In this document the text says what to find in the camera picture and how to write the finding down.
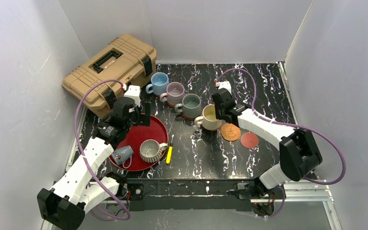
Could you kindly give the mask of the cream yellow mug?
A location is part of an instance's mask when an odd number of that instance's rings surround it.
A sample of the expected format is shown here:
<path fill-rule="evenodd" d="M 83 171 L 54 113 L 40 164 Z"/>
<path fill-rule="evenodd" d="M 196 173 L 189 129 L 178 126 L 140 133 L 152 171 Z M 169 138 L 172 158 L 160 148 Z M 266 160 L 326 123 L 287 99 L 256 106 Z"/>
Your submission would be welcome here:
<path fill-rule="evenodd" d="M 222 120 L 216 118 L 215 105 L 209 104 L 204 107 L 201 116 L 194 120 L 198 126 L 202 126 L 206 130 L 218 130 L 222 125 Z"/>

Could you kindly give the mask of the lilac mug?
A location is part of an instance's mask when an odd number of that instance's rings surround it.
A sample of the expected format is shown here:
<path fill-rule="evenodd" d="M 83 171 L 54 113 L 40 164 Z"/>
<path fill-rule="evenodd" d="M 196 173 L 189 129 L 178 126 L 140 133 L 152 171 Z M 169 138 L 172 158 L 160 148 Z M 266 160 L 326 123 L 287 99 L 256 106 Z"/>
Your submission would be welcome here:
<path fill-rule="evenodd" d="M 181 103 L 184 96 L 184 86 L 179 82 L 171 82 L 167 85 L 166 92 L 162 93 L 159 99 L 161 102 L 167 103 L 170 107 L 175 107 Z"/>

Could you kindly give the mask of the light blue mug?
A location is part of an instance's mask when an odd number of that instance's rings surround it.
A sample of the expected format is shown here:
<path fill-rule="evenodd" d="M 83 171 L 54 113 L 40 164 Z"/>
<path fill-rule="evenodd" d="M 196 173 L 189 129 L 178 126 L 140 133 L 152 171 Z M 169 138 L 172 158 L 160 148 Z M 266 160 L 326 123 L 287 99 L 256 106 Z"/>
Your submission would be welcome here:
<path fill-rule="evenodd" d="M 153 74 L 150 79 L 150 84 L 145 88 L 147 94 L 154 94 L 160 96 L 166 92 L 166 88 L 169 84 L 169 77 L 167 74 L 162 72 L 157 72 Z"/>

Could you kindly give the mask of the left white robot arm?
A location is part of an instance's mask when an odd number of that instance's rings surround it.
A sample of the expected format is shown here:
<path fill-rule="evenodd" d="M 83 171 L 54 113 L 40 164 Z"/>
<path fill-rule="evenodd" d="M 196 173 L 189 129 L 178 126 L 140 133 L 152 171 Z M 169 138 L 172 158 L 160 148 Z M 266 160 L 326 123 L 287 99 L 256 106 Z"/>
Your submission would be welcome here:
<path fill-rule="evenodd" d="M 109 175 L 99 180 L 99 166 L 114 152 L 133 126 L 150 126 L 151 104 L 137 105 L 132 98 L 115 100 L 112 112 L 101 119 L 86 148 L 50 189 L 41 189 L 37 202 L 41 217 L 61 230 L 76 230 L 85 215 L 105 199 L 115 198 L 120 179 Z"/>

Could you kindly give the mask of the red apple coaster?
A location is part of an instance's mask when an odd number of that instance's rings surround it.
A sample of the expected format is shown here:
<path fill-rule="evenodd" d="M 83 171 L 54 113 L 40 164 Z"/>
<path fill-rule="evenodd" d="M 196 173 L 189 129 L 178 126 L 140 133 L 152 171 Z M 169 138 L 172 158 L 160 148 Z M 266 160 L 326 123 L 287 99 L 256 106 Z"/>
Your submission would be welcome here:
<path fill-rule="evenodd" d="M 245 148 L 248 149 L 254 148 L 258 145 L 258 143 L 259 143 L 258 137 L 252 132 L 244 133 L 241 136 L 241 144 Z"/>

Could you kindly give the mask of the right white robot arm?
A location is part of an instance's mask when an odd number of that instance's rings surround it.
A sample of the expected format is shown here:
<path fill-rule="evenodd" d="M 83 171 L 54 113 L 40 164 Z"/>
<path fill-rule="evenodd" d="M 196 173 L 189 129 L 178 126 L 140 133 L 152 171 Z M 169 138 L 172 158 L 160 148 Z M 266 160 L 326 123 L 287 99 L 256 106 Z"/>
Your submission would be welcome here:
<path fill-rule="evenodd" d="M 269 120 L 250 105 L 236 103 L 225 88 L 217 90 L 211 98 L 217 119 L 253 132 L 279 151 L 279 163 L 254 179 L 253 190 L 261 193 L 290 181 L 298 182 L 322 163 L 311 131 Z"/>

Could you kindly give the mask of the dark grey mug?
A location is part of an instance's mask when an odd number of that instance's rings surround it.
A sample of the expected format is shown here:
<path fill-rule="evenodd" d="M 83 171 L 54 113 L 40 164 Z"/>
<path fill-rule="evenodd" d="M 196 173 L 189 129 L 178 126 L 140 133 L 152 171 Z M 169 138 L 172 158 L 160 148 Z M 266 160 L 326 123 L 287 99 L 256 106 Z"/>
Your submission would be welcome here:
<path fill-rule="evenodd" d="M 174 107 L 175 112 L 181 113 L 184 118 L 194 120 L 202 113 L 201 98 L 196 94 L 187 94 L 183 97 L 182 102 Z"/>

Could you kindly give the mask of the ribbed beige mug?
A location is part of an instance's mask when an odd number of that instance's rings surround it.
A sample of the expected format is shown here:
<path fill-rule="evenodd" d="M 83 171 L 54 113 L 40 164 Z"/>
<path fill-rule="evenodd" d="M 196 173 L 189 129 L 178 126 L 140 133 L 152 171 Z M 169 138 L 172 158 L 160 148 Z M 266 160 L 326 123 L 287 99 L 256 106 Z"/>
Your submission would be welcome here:
<path fill-rule="evenodd" d="M 160 160 L 162 153 L 168 146 L 168 143 L 159 143 L 154 139 L 148 139 L 139 148 L 140 157 L 147 163 L 155 163 Z"/>

